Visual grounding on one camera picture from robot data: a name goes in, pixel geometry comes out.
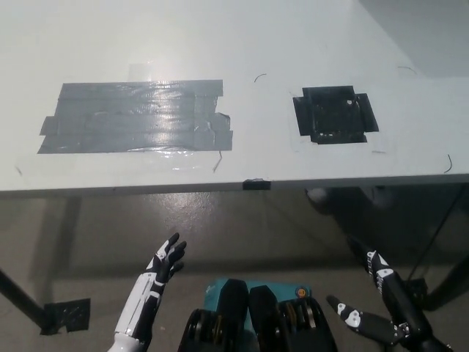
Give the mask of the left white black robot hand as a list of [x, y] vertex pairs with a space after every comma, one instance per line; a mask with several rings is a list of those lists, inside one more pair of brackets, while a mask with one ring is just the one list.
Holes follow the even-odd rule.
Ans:
[[152, 326], [160, 306], [163, 291], [173, 275], [183, 267], [186, 242], [173, 234], [154, 253], [148, 266], [139, 275], [119, 317], [115, 334], [123, 335], [144, 345], [151, 340]]

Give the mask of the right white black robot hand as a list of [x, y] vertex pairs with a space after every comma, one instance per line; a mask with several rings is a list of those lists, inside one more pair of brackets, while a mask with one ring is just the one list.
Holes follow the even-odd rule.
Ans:
[[344, 324], [356, 334], [384, 345], [402, 345], [409, 351], [428, 351], [432, 344], [432, 327], [413, 302], [400, 275], [375, 249], [352, 236], [347, 244], [377, 288], [390, 318], [386, 319], [345, 304], [335, 296], [327, 302]]

